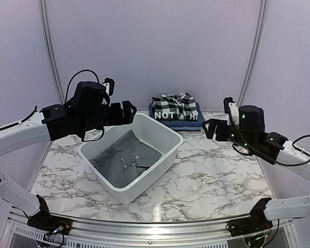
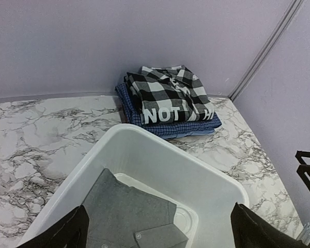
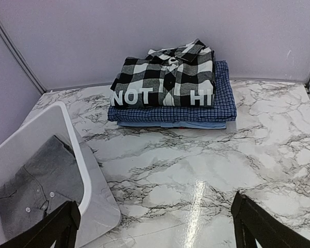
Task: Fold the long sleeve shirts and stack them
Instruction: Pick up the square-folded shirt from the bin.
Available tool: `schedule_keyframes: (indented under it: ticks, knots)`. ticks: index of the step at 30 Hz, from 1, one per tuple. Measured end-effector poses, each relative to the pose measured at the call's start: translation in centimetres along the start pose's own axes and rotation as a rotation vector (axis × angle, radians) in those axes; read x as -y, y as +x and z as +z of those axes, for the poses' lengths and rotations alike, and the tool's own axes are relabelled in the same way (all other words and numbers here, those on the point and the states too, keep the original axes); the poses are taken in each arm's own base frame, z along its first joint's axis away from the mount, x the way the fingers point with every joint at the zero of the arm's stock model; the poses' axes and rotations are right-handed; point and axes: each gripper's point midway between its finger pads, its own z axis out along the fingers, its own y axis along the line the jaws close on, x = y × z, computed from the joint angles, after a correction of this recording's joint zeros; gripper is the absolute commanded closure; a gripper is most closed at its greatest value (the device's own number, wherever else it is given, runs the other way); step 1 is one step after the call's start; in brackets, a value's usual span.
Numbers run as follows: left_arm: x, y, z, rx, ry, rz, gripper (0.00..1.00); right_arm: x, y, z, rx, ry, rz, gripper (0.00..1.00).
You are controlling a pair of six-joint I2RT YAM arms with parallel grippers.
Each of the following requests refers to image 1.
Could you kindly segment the white plastic bin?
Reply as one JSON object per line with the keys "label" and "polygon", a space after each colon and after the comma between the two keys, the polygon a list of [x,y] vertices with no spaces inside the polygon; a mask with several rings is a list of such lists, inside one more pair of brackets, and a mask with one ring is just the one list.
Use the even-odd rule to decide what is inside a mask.
{"label": "white plastic bin", "polygon": [[172,167],[182,143],[179,133],[138,112],[131,124],[107,128],[78,152],[110,194],[129,204]]}

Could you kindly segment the grey long sleeve shirt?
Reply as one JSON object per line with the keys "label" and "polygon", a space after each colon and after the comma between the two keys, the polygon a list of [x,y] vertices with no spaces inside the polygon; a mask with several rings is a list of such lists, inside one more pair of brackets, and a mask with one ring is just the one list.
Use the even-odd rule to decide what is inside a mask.
{"label": "grey long sleeve shirt", "polygon": [[124,188],[161,156],[159,151],[141,142],[129,130],[90,162],[110,184]]}

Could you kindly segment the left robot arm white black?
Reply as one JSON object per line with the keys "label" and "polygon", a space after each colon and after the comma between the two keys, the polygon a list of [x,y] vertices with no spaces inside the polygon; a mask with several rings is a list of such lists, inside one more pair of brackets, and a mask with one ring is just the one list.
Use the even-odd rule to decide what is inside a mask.
{"label": "left robot arm white black", "polygon": [[[84,81],[76,86],[73,97],[64,104],[54,104],[42,110],[33,110],[22,120],[0,127],[0,157],[21,148],[69,135],[85,141],[87,131],[103,131],[106,126],[128,125],[137,112],[130,101],[111,103],[114,81],[107,78],[103,84]],[[0,197],[21,209],[44,230],[55,225],[45,200],[28,193],[0,171]]]}

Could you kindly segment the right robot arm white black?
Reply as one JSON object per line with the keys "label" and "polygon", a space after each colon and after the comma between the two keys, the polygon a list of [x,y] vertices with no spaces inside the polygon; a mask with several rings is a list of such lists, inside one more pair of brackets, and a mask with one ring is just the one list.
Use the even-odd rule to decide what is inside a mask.
{"label": "right robot arm white black", "polygon": [[[233,146],[246,149],[247,156],[284,167],[310,182],[310,153],[279,133],[267,133],[263,109],[253,105],[238,107],[226,99],[224,112],[228,114],[227,120],[203,122],[208,139],[231,142]],[[310,218],[310,194],[286,199],[262,198],[251,209],[245,226],[257,231],[268,221],[286,218]]]}

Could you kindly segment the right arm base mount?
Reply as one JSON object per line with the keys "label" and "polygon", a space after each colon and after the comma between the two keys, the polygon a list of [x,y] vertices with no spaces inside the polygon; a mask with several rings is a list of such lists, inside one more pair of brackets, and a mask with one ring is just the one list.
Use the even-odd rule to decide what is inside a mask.
{"label": "right arm base mount", "polygon": [[249,217],[230,220],[225,227],[226,230],[230,232],[232,237],[235,237],[271,229],[273,227],[272,221],[267,220],[264,214],[266,204],[271,199],[270,197],[260,199],[251,209]]}

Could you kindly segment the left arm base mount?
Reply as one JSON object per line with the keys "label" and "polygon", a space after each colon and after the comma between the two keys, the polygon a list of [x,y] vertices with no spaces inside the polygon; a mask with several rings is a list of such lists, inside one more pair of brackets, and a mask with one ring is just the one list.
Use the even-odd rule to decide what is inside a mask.
{"label": "left arm base mount", "polygon": [[69,235],[72,220],[51,214],[45,199],[40,195],[36,195],[36,197],[39,201],[39,211],[35,215],[27,215],[25,213],[25,216],[28,218],[28,226],[45,230],[51,235]]}

